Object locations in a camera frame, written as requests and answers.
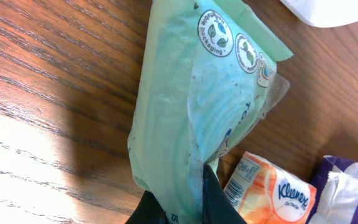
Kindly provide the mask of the orange tissue pack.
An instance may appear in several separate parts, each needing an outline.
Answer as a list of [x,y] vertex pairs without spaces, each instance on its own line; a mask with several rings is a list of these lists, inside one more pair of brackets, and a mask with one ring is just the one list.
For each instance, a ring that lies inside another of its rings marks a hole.
[[224,193],[246,223],[305,224],[316,188],[263,157],[245,152]]

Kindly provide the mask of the green wet wipes pack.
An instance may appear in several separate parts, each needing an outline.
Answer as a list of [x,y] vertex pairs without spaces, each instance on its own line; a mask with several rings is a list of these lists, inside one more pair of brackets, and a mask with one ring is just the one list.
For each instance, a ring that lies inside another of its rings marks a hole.
[[156,0],[127,140],[136,184],[169,223],[201,223],[203,167],[283,98],[287,46],[242,1]]

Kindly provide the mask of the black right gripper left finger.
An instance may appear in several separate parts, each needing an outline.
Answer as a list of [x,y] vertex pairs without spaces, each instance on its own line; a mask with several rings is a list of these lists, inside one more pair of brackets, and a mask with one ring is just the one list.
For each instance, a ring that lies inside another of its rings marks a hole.
[[153,193],[145,191],[126,224],[169,224],[169,221]]

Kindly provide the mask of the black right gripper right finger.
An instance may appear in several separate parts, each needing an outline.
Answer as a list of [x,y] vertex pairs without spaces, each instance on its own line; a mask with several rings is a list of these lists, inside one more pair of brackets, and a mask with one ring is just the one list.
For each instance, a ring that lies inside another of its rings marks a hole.
[[246,224],[207,164],[203,167],[203,224]]

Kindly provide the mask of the red purple pad pack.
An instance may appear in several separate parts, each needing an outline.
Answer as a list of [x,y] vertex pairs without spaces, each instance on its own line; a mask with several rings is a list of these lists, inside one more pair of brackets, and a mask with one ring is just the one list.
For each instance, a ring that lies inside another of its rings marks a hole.
[[317,193],[309,224],[358,224],[358,162],[324,156],[312,185]]

